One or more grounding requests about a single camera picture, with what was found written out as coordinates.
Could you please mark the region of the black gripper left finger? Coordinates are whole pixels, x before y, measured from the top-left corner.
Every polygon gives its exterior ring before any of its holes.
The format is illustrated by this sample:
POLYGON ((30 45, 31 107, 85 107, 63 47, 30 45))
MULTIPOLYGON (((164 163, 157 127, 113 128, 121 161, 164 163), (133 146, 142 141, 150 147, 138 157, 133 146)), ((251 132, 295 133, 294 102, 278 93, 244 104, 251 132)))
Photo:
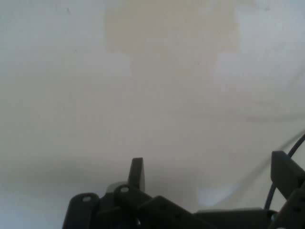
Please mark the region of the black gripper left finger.
POLYGON ((164 197, 145 192, 142 158, 131 162, 128 180, 102 198, 95 193, 74 196, 64 229, 213 229, 214 225, 164 197))

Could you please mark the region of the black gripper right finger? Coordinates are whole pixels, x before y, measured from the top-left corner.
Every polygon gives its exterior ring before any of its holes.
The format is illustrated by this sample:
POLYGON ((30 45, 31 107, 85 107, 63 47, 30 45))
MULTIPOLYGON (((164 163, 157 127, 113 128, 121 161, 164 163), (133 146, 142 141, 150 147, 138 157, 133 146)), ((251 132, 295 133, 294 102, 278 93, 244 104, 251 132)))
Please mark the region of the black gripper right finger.
POLYGON ((285 152, 273 151, 271 181, 286 202, 271 223, 272 229, 305 227, 305 171, 285 152))

